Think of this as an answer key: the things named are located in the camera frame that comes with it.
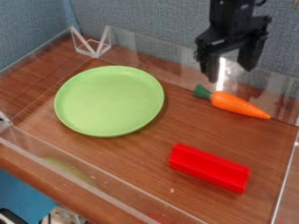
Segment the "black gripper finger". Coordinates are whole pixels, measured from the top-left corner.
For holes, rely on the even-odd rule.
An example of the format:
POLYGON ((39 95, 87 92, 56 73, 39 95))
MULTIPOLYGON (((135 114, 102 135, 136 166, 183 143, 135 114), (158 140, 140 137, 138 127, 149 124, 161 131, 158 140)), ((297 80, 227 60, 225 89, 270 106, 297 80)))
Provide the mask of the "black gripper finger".
POLYGON ((254 35, 242 37, 238 52, 238 63, 246 71, 251 71, 257 65, 263 52, 267 35, 254 35))
POLYGON ((203 54, 201 56, 201 70, 209 81, 215 83, 219 79, 221 56, 217 54, 203 54))

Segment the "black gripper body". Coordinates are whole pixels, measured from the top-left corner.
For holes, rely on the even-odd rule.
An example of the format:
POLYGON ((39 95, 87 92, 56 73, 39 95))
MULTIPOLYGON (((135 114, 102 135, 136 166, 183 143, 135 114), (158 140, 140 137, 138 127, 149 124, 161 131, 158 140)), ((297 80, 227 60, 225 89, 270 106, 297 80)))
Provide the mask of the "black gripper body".
POLYGON ((255 16, 254 11, 267 0, 210 0, 210 27, 198 36, 197 60, 203 54, 222 55, 239 50, 239 39, 269 35, 270 16, 255 16))

